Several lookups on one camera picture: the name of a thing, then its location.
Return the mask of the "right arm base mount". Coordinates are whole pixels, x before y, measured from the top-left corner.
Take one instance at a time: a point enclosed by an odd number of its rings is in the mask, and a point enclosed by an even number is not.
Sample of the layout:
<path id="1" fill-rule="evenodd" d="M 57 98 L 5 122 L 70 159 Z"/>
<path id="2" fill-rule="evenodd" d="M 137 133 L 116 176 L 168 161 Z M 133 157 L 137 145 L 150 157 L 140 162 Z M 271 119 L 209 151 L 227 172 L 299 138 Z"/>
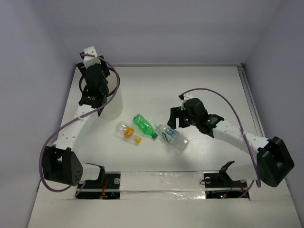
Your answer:
<path id="1" fill-rule="evenodd" d="M 247 183 L 241 180 L 232 180 L 227 174 L 228 168 L 234 163 L 229 161 L 219 171 L 212 171 L 203 174 L 200 185 L 205 187 L 207 199 L 249 199 Z"/>

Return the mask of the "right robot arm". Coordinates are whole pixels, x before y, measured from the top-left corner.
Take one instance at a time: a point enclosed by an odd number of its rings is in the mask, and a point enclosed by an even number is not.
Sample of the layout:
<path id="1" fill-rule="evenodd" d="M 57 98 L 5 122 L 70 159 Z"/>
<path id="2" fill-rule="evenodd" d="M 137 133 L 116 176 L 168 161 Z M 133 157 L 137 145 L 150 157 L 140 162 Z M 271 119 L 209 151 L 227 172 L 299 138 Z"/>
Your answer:
<path id="1" fill-rule="evenodd" d="M 218 175 L 223 186 L 230 186 L 236 180 L 255 180 L 277 187 L 295 166 L 281 138 L 268 139 L 245 132 L 223 117 L 209 114 L 198 98 L 185 99 L 181 106 L 172 107 L 168 126 L 172 129 L 195 126 L 200 133 L 249 155 L 250 162 L 237 164 Z"/>

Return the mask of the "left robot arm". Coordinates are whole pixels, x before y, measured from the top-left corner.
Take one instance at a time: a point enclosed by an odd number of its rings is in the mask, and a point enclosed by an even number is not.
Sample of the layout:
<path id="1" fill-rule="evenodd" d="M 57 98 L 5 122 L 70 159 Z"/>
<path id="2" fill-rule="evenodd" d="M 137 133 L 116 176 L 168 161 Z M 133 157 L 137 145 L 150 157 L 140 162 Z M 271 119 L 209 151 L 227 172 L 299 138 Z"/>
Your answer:
<path id="1" fill-rule="evenodd" d="M 40 152 L 40 180 L 51 192 L 64 192 L 81 182 L 89 182 L 96 188 L 105 183 L 104 168 L 83 164 L 76 148 L 93 122 L 116 97 L 120 76 L 116 75 L 116 85 L 109 90 L 107 78 L 111 72 L 117 72 L 114 67 L 103 56 L 88 52 L 80 55 L 83 61 L 77 67 L 86 86 L 81 92 L 76 113 L 72 120 L 49 136 Z"/>

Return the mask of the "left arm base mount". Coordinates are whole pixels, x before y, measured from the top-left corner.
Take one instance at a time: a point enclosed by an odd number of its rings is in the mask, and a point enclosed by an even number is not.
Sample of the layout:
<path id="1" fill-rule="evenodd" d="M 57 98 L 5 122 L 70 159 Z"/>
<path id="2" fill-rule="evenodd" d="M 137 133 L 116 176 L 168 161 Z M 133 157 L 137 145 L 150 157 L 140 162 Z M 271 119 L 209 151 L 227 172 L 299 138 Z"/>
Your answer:
<path id="1" fill-rule="evenodd" d="M 120 172 L 106 172 L 103 166 L 87 163 L 77 185 L 75 197 L 80 200 L 117 200 L 120 198 Z"/>

